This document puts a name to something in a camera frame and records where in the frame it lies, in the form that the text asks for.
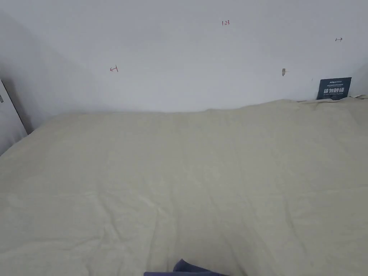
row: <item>white door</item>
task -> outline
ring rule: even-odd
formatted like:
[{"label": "white door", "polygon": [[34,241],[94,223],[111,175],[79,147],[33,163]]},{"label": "white door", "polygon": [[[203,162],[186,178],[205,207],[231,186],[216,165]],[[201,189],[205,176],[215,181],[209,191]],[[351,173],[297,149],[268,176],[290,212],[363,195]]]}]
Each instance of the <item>white door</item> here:
[{"label": "white door", "polygon": [[27,136],[27,132],[0,81],[0,155]]}]

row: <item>beige bedsheet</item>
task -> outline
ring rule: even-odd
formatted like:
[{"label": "beige bedsheet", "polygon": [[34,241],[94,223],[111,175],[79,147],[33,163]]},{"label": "beige bedsheet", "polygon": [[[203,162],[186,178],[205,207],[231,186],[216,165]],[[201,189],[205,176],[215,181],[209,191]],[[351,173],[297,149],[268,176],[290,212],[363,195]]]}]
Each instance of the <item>beige bedsheet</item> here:
[{"label": "beige bedsheet", "polygon": [[69,115],[0,157],[1,275],[368,275],[368,100]]}]

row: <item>bed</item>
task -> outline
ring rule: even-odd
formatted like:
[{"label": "bed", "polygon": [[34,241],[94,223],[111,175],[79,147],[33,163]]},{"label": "bed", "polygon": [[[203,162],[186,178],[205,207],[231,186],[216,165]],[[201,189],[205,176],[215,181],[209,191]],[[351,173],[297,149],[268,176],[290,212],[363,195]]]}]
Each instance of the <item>bed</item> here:
[{"label": "bed", "polygon": [[0,157],[1,275],[368,275],[368,100],[70,114]]}]

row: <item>navy blue cloth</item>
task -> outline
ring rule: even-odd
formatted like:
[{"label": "navy blue cloth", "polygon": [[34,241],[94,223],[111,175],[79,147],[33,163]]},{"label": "navy blue cloth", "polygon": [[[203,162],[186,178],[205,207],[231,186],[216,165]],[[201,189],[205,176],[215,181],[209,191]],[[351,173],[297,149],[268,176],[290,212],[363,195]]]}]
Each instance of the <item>navy blue cloth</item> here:
[{"label": "navy blue cloth", "polygon": [[225,276],[209,271],[199,266],[191,265],[181,259],[175,265],[173,272],[145,272],[144,276]]}]

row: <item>white wall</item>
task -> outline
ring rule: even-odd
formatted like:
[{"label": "white wall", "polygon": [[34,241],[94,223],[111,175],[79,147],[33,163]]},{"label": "white wall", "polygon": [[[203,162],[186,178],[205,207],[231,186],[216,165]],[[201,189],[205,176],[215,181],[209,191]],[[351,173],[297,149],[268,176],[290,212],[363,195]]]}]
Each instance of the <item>white wall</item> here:
[{"label": "white wall", "polygon": [[72,111],[310,100],[324,78],[367,92],[367,0],[0,3],[0,78],[28,129]]}]

